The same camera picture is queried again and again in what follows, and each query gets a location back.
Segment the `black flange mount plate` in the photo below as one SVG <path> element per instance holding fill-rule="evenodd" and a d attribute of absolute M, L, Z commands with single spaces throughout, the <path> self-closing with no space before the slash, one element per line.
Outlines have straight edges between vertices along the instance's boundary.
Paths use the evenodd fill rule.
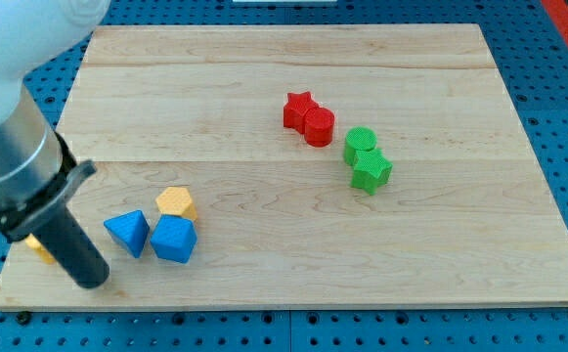
<path fill-rule="evenodd" d="M 58 132 L 54 135 L 63 157 L 58 173 L 31 198 L 0 209 L 0 233 L 7 242 L 24 240 L 53 215 L 66 208 L 78 188 L 97 171 L 92 160 L 78 163 L 64 138 Z"/>

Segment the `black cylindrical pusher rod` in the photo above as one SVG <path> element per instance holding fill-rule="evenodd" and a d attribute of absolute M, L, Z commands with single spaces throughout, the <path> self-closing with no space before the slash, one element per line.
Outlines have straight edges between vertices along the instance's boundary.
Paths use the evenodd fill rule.
<path fill-rule="evenodd" d="M 95 288 L 109 278 L 109 264 L 67 207 L 54 212 L 31 232 L 82 288 Z"/>

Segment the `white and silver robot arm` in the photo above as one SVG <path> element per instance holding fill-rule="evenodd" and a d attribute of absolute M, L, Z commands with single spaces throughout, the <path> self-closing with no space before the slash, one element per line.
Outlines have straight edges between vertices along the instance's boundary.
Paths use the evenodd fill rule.
<path fill-rule="evenodd" d="M 67 209 L 96 168 L 77 161 L 23 84 L 32 70 L 84 39 L 109 0 L 0 1 L 0 233 L 37 240 L 83 288 L 109 264 Z"/>

